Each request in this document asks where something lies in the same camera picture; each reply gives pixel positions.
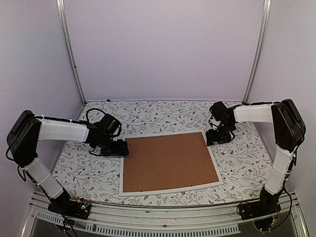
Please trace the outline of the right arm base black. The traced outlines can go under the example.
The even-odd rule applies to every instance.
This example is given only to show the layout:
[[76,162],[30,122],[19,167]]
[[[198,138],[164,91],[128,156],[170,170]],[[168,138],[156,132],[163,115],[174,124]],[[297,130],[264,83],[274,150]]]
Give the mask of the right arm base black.
[[255,202],[241,202],[237,206],[237,214],[241,216],[242,220],[258,218],[271,214],[270,217],[258,219],[254,222],[255,228],[262,232],[270,231],[274,227],[279,218],[280,211],[281,206],[278,198],[275,199],[271,195],[262,196]]

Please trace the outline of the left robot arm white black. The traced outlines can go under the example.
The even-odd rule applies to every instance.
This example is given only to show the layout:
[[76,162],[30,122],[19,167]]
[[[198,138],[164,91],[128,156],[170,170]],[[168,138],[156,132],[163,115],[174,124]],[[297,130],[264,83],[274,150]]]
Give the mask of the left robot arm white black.
[[100,149],[99,157],[125,157],[126,141],[119,139],[122,124],[104,113],[97,122],[35,115],[24,110],[9,131],[6,158],[17,164],[48,196],[62,214],[70,214],[73,202],[65,188],[53,177],[51,169],[67,141]]

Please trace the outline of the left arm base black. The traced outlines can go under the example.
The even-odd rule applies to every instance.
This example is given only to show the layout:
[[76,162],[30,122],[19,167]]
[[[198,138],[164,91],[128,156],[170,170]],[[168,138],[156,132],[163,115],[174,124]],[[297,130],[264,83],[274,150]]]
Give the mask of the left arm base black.
[[83,198],[71,200],[68,195],[51,198],[48,210],[59,213],[62,216],[87,220],[91,210],[91,203]]

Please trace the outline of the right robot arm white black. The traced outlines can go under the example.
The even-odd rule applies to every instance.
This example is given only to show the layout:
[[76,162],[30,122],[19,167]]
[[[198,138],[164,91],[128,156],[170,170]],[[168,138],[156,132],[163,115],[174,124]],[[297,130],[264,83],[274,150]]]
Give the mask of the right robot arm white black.
[[306,125],[292,99],[238,104],[227,107],[222,101],[209,109],[217,125],[206,132],[206,143],[225,144],[233,140],[237,124],[244,122],[270,124],[275,156],[267,182],[261,189],[255,211],[266,215],[274,208],[284,183],[296,164],[298,148],[305,140]]

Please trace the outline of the front aluminium slotted rail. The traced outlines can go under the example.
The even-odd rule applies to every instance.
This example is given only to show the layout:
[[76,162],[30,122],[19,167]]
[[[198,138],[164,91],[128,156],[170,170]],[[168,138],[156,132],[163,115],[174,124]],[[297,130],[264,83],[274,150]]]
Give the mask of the front aluminium slotted rail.
[[310,237],[296,195],[283,194],[281,211],[242,219],[239,204],[183,207],[132,206],[93,202],[86,220],[48,210],[44,194],[35,192],[22,228],[24,237]]

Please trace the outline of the right aluminium corner post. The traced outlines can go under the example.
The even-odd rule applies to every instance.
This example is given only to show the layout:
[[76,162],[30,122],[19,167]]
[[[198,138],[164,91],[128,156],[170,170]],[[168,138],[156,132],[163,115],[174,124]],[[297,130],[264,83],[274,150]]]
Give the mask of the right aluminium corner post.
[[262,18],[261,18],[260,29],[259,29],[259,36],[257,40],[257,46],[256,46],[255,54],[254,54],[253,63],[250,70],[249,79],[248,79],[246,90],[245,90],[243,100],[242,100],[243,103],[248,103],[250,99],[250,95],[255,83],[257,71],[259,69],[261,54],[263,51],[263,46],[264,46],[267,28],[269,24],[271,3],[272,3],[271,0],[264,0],[264,3],[263,3],[263,11],[262,11]]

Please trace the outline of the aluminium corner post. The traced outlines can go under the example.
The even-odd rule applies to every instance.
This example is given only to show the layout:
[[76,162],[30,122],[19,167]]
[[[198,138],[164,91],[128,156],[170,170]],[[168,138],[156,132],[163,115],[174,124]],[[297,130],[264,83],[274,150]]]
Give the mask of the aluminium corner post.
[[264,0],[264,3],[263,3],[263,11],[262,11],[262,18],[261,18],[260,29],[259,29],[259,36],[257,40],[257,46],[256,46],[255,54],[254,54],[253,63],[250,70],[249,79],[248,79],[246,90],[245,90],[243,100],[242,100],[243,103],[248,103],[250,99],[250,95],[255,83],[257,71],[259,69],[261,54],[263,51],[263,46],[264,46],[267,28],[269,24],[271,3],[272,3],[271,0]]
[[72,45],[71,45],[71,38],[69,34],[68,24],[67,24],[67,17],[66,17],[66,11],[65,11],[65,4],[63,0],[56,0],[57,5],[57,13],[59,17],[61,32],[65,44],[65,49],[70,65],[71,74],[74,80],[75,88],[79,96],[80,102],[85,105],[86,104],[86,98],[83,92],[82,84],[79,79],[79,73],[78,68],[76,65]]

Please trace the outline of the left aluminium corner post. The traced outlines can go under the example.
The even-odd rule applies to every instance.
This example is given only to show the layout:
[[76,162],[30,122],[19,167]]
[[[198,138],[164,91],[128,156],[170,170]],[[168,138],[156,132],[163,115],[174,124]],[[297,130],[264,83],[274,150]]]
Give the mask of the left aluminium corner post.
[[86,98],[83,92],[82,84],[79,79],[79,73],[78,68],[76,65],[72,45],[71,45],[71,38],[69,34],[68,24],[67,24],[67,17],[66,17],[66,11],[65,11],[65,4],[63,0],[56,0],[57,5],[57,13],[59,17],[61,32],[65,44],[65,49],[70,65],[71,74],[74,80],[75,88],[79,96],[80,102],[85,105],[86,104]]

